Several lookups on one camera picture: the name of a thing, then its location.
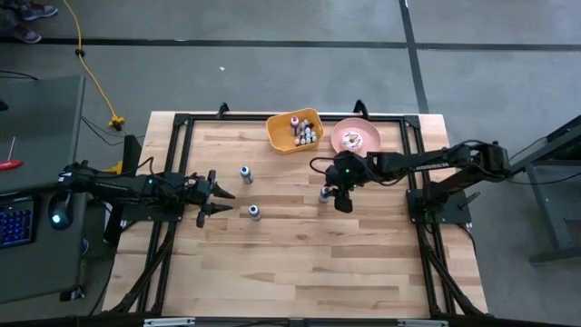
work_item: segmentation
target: donut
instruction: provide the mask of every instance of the donut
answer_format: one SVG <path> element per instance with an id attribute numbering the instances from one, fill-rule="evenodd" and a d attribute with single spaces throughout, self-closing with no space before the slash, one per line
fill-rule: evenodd
<path id="1" fill-rule="evenodd" d="M 345 150 L 357 152 L 363 146 L 363 138 L 359 133 L 346 132 L 341 139 L 341 145 Z"/>

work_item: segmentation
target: keyboard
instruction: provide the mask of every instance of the keyboard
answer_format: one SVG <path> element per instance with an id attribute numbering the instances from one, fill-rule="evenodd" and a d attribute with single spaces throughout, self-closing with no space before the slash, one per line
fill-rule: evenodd
<path id="1" fill-rule="evenodd" d="M 0 203 L 0 248 L 31 243 L 33 216 L 32 196 Z"/>

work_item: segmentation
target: red screwdriver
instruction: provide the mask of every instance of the red screwdriver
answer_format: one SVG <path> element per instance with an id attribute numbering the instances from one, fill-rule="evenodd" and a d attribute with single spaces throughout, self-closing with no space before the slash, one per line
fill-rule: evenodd
<path id="1" fill-rule="evenodd" d="M 10 145 L 10 152 L 8 153 L 8 160 L 0 162 L 0 171 L 15 169 L 22 165 L 22 160 L 10 160 L 10 158 L 12 158 L 12 150 L 15 148 L 15 141 L 16 136 L 12 139 L 12 145 Z"/>

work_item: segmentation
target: yellow cable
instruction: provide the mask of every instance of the yellow cable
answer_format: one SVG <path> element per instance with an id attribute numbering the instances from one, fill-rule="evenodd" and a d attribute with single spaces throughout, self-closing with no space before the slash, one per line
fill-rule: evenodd
<path id="1" fill-rule="evenodd" d="M 83 37 L 81 36 L 81 26 L 79 24 L 79 20 L 76 18 L 76 15 L 74 14 L 73 8 L 69 5 L 69 3 L 66 0 L 63 0 L 63 2 L 66 5 L 66 7 L 69 8 L 69 12 L 71 12 L 71 15 L 73 16 L 73 19 L 74 19 L 74 24 L 76 25 L 76 33 L 77 33 L 77 38 L 79 40 L 78 48 L 79 48 L 79 50 L 83 50 Z M 107 95 L 105 95 L 105 92 L 103 91 L 103 88 L 101 88 L 101 85 L 97 81 L 97 78 L 93 75 L 93 72 L 91 72 L 91 69 L 89 69 L 89 66 L 87 66 L 87 64 L 84 62 L 83 56 L 81 54 L 78 54 L 77 56 L 79 57 L 79 60 L 81 61 L 81 64 L 84 67 L 84 70 L 91 76 L 94 84 L 97 85 L 97 89 L 99 89 L 99 93 L 101 94 L 101 96 L 103 97 L 105 102 L 107 103 L 107 106 L 109 106 L 109 110 L 111 110 L 111 114 L 113 115 L 113 120 L 119 119 L 119 116 L 117 116 L 117 114 L 115 113 L 113 106 L 111 105 L 111 102 L 109 101 L 109 98 L 107 97 Z"/>

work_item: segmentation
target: gray desk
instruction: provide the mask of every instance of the gray desk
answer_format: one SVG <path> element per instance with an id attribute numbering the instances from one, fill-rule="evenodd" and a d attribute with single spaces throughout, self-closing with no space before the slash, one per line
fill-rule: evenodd
<path id="1" fill-rule="evenodd" d="M 84 78 L 72 76 L 0 85 L 0 160 L 16 136 L 12 158 L 22 167 L 0 172 L 0 195 L 56 184 L 58 173 L 76 156 L 83 108 Z"/>
<path id="2" fill-rule="evenodd" d="M 75 159 L 84 78 L 58 78 L 0 86 L 0 99 L 10 109 L 0 112 L 0 158 L 8 155 L 16 135 L 13 158 L 17 169 L 0 172 L 0 196 L 55 186 L 58 173 Z M 54 191 L 35 192 L 34 243 L 0 249 L 0 303 L 63 292 L 79 283 L 85 195 L 75 195 L 74 222 L 63 231 L 48 220 Z"/>

